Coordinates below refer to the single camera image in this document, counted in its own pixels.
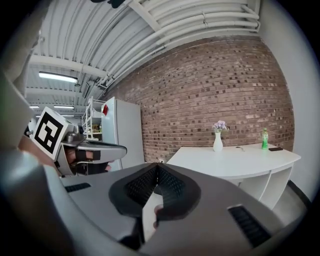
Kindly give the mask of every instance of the white refrigerator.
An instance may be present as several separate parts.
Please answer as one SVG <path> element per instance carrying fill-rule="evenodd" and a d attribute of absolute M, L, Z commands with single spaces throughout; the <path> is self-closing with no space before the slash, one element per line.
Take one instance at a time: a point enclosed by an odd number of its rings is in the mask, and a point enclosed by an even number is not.
<path fill-rule="evenodd" d="M 143 164 L 140 106 L 113 97 L 101 106 L 101 113 L 102 141 L 127 148 L 125 157 L 109 163 L 111 172 Z"/>

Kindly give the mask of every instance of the white vase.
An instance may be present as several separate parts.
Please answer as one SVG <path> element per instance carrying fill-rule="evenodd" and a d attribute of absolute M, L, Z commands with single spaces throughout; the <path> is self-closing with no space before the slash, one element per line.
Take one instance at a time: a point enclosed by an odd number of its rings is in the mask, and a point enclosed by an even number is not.
<path fill-rule="evenodd" d="M 213 151 L 214 152 L 220 152 L 222 151 L 224 145 L 222 144 L 221 140 L 221 132 L 216 132 L 215 133 L 215 140 L 213 143 Z"/>

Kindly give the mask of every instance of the white table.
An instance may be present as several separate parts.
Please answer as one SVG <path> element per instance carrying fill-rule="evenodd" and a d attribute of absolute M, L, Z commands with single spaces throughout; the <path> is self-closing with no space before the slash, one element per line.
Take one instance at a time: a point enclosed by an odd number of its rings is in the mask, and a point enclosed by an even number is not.
<path fill-rule="evenodd" d="M 221 152 L 212 147 L 181 147 L 167 163 L 228 180 L 273 209 L 301 156 L 263 150 L 260 143 L 238 147 L 226 146 Z"/>

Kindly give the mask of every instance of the vent grille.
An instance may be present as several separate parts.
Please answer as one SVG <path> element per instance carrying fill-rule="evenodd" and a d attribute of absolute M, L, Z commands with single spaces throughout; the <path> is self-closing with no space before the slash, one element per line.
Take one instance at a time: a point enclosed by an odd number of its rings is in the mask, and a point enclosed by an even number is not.
<path fill-rule="evenodd" d="M 74 192 L 74 191 L 78 191 L 78 190 L 83 190 L 86 188 L 91 187 L 90 184 L 88 183 L 80 183 L 80 184 L 76 184 L 76 185 L 71 185 L 71 186 L 65 186 L 65 190 L 70 193 L 70 192 Z"/>
<path fill-rule="evenodd" d="M 254 248 L 271 237 L 243 206 L 235 206 L 228 211 Z"/>

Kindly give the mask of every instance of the finger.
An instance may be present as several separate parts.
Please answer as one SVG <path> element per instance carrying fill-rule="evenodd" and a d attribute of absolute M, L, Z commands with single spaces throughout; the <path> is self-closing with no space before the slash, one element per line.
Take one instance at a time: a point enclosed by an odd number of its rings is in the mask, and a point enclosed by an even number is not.
<path fill-rule="evenodd" d="M 86 151 L 85 156 L 87 159 L 94 159 L 94 153 L 93 151 Z"/>
<path fill-rule="evenodd" d="M 111 170 L 111 166 L 110 165 L 107 165 L 106 168 L 104 169 L 106 171 L 110 171 Z"/>
<path fill-rule="evenodd" d="M 163 204 L 158 204 L 156 207 L 154 207 L 154 213 L 157 215 L 157 212 L 161 210 L 163 207 Z"/>
<path fill-rule="evenodd" d="M 76 151 L 74 149 L 67 149 L 65 153 L 68 164 L 71 164 L 74 160 L 76 160 Z"/>

